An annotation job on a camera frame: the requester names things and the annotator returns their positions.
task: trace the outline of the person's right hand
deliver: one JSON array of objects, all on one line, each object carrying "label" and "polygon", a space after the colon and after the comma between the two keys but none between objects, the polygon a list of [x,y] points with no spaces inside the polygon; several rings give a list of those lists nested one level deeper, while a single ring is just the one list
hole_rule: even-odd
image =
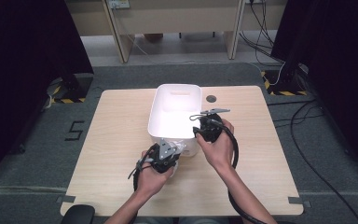
[{"label": "person's right hand", "polygon": [[[228,127],[228,129],[234,133],[234,126],[225,119],[222,119],[222,121],[223,125]],[[202,135],[199,133],[197,133],[196,137],[197,142],[200,144],[205,154],[206,160],[216,171],[231,167],[233,145],[225,131],[222,131],[214,143],[205,142]]]}]

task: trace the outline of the hand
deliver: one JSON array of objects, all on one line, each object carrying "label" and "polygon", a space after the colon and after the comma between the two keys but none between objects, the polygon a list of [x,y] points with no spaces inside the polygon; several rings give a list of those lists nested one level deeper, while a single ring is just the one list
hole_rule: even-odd
[{"label": "hand", "polygon": [[152,197],[157,194],[167,182],[168,178],[173,174],[173,167],[167,172],[160,174],[153,167],[150,166],[149,162],[144,162],[142,165],[144,168],[138,177],[138,189],[136,191],[141,192],[143,195]]},{"label": "hand", "polygon": [[[223,125],[234,133],[234,126],[225,119],[222,119],[222,121]],[[197,142],[200,144],[206,160],[216,171],[231,167],[233,145],[225,131],[222,131],[214,143],[205,142],[202,135],[197,133]]]}]

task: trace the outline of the desk leg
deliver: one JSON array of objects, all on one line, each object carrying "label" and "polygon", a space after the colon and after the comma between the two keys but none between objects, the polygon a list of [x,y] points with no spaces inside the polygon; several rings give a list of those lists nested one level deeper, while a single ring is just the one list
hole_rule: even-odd
[{"label": "desk leg", "polygon": [[245,9],[245,0],[239,0],[237,16],[236,16],[237,19],[234,24],[234,31],[226,31],[223,33],[229,59],[235,59],[235,54],[237,52],[237,45],[238,45],[238,37],[240,33],[240,28],[242,26],[242,16],[243,16],[244,9]]},{"label": "desk leg", "polygon": [[107,0],[102,0],[103,8],[107,19],[110,21],[110,29],[112,30],[113,38],[115,39],[117,54],[121,63],[126,63],[129,60],[135,35],[120,35],[118,32],[115,15],[110,9]]}]

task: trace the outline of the person's left hand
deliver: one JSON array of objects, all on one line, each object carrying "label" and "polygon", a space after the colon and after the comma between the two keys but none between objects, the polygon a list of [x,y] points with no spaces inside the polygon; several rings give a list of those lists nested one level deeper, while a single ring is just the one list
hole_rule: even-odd
[{"label": "person's left hand", "polygon": [[173,167],[171,167],[167,172],[160,174],[155,169],[153,169],[153,167],[148,166],[150,166],[149,162],[144,162],[142,165],[144,169],[139,174],[138,189],[136,191],[151,197],[157,194],[165,185],[167,180],[173,174]]}]

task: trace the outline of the white plastic bin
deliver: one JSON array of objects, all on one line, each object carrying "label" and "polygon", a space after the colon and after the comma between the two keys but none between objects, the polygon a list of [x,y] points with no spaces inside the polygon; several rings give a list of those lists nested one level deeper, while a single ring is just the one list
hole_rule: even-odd
[{"label": "white plastic bin", "polygon": [[185,144],[183,156],[194,156],[200,146],[194,137],[193,127],[200,127],[190,116],[201,111],[202,92],[197,85],[163,84],[156,90],[147,130],[153,143],[160,138],[168,142]]}]

